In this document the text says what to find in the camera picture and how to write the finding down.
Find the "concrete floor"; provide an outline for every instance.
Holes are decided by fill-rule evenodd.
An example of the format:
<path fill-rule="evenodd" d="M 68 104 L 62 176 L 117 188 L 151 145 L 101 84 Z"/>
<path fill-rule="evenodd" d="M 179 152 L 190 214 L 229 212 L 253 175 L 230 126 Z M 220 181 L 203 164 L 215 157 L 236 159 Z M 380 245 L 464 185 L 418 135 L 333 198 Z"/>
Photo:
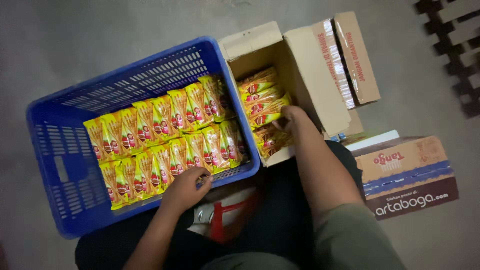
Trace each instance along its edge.
<path fill-rule="evenodd" d="M 465 119 L 412 1 L 0 0 L 1 240 L 11 269 L 74 269 L 75 240 L 57 232 L 25 125 L 32 101 L 197 36 L 276 20 L 282 32 L 357 13 L 382 95 L 359 109 L 367 131 L 437 135 L 460 200 L 380 222 L 407 267 L 480 266 L 480 118 Z"/>

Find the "forearm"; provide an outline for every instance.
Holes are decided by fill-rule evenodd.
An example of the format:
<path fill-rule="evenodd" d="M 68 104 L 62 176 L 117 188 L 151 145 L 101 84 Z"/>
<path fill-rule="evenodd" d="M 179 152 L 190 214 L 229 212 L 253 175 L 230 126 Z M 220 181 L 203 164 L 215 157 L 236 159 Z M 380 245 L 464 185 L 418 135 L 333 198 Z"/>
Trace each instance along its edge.
<path fill-rule="evenodd" d="M 339 205 L 360 203 L 355 182 L 308 117 L 295 123 L 297 165 L 314 220 Z"/>
<path fill-rule="evenodd" d="M 161 269 L 179 217 L 160 206 L 124 269 Z"/>

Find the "left hand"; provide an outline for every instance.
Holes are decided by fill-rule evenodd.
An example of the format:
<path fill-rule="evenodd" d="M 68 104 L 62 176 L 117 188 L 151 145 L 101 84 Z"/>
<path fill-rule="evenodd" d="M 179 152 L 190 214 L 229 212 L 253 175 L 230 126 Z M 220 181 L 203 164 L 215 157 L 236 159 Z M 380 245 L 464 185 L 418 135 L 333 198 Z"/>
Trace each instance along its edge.
<path fill-rule="evenodd" d="M 201 177 L 204 184 L 197 190 L 196 184 Z M 213 176 L 203 167 L 193 167 L 175 177 L 175 180 L 163 194 L 161 207 L 181 215 L 198 203 L 212 188 Z"/>

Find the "hand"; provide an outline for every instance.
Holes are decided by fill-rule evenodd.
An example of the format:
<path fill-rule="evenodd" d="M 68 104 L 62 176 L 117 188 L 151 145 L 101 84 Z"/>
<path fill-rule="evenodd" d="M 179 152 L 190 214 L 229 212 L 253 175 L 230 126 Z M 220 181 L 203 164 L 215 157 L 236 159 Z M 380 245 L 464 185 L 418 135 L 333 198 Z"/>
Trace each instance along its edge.
<path fill-rule="evenodd" d="M 297 125 L 302 121 L 311 121 L 307 113 L 297 106 L 283 106 L 282 114 L 287 120 L 282 123 L 281 119 L 275 120 L 272 124 L 280 131 L 292 133 L 297 129 Z"/>
<path fill-rule="evenodd" d="M 201 177 L 204 184 L 197 190 L 196 184 Z M 212 188 L 213 176 L 203 167 L 193 167 L 175 177 L 175 180 L 163 194 L 161 208 L 169 209 L 181 215 L 198 203 Z"/>

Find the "blue plastic crate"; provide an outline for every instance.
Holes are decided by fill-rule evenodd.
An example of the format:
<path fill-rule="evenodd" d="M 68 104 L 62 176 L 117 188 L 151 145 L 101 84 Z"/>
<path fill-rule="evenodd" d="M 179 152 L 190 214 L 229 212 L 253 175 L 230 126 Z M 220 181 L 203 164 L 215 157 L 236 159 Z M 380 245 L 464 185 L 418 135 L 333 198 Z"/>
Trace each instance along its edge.
<path fill-rule="evenodd" d="M 112 72 L 32 102 L 27 124 L 43 184 L 59 233 L 85 235 L 159 205 L 154 197 L 110 210 L 102 173 L 83 122 L 131 106 L 132 102 L 183 88 L 205 74 L 222 74 L 236 95 L 217 42 L 211 37 L 159 52 Z M 213 187 L 254 175 L 260 166 L 255 141 L 237 98 L 232 99 L 251 161 L 215 175 Z"/>

